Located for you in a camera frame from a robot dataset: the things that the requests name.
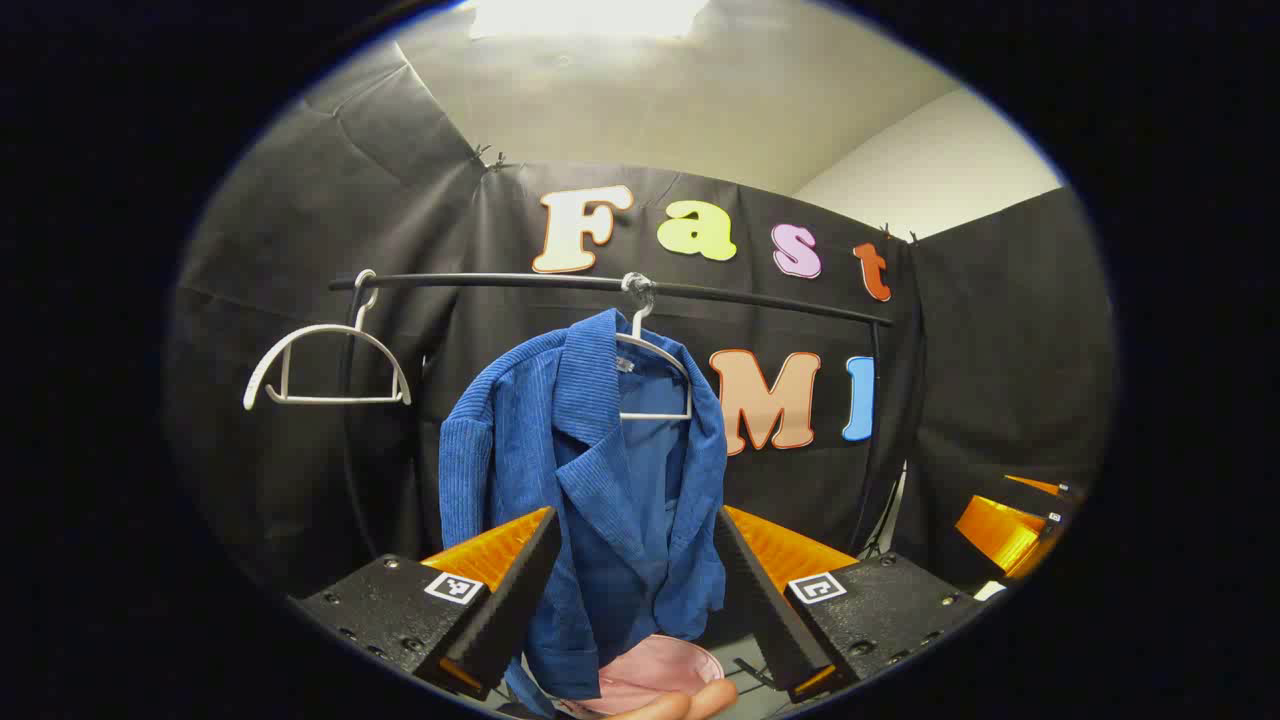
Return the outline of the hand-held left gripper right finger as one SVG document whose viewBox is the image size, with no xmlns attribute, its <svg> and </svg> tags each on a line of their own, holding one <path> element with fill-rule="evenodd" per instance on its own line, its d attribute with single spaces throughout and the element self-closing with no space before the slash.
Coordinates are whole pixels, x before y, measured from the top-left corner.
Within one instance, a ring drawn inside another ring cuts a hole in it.
<svg viewBox="0 0 1280 720">
<path fill-rule="evenodd" d="M 716 548 L 724 605 L 744 615 L 764 684 L 795 703 L 905 664 L 983 609 L 899 553 L 861 561 L 728 505 L 716 520 Z"/>
</svg>

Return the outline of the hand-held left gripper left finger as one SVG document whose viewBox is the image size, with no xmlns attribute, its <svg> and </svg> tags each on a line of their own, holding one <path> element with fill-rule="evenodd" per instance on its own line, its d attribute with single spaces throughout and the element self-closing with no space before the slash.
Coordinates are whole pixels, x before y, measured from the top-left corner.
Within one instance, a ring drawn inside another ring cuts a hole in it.
<svg viewBox="0 0 1280 720">
<path fill-rule="evenodd" d="M 294 606 L 385 667 L 484 701 L 521 655 L 561 552 L 552 507 L 422 560 L 385 553 Z"/>
</svg>

